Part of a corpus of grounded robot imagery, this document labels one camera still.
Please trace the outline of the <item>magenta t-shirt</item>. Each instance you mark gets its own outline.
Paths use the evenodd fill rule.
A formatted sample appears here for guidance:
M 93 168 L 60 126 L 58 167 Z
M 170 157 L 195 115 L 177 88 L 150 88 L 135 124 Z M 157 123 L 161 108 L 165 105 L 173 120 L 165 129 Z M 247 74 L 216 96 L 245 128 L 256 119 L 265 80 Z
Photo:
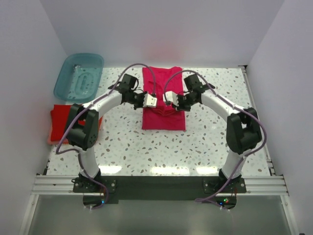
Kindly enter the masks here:
M 164 68 L 143 68 L 143 89 L 149 93 L 155 91 L 157 106 L 155 108 L 144 108 L 142 117 L 143 130 L 169 130 L 184 131 L 185 113 L 176 111 L 163 102 L 164 86 L 168 79 L 176 72 L 181 71 L 180 67 Z

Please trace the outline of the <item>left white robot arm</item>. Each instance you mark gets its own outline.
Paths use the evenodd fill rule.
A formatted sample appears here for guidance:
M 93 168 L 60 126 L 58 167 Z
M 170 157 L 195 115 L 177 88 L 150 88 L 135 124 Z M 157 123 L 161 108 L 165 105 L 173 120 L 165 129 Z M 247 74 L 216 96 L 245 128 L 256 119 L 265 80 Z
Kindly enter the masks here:
M 101 188 L 98 178 L 101 171 L 96 162 L 94 145 L 98 139 L 100 119 L 111 109 L 123 104 L 134 105 L 134 109 L 146 105 L 148 92 L 137 93 L 134 89 L 137 78 L 126 74 L 122 81 L 109 87 L 110 91 L 93 101 L 70 107 L 64 131 L 65 138 L 78 154 L 80 175 L 85 177 L 84 186 L 90 192 Z

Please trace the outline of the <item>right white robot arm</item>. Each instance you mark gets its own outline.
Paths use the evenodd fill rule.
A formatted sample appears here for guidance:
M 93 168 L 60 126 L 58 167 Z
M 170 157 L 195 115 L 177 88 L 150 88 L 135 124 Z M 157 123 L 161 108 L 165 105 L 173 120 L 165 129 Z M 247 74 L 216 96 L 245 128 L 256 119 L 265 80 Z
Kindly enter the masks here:
M 241 176 L 245 158 L 249 156 L 262 140 L 261 125 L 254 108 L 243 108 L 226 97 L 216 93 L 210 84 L 202 84 L 197 75 L 184 79 L 187 92 L 166 92 L 164 100 L 172 103 L 177 111 L 189 112 L 192 105 L 200 103 L 226 121 L 226 143 L 229 153 L 220 169 L 218 187 L 230 192 L 235 180 Z

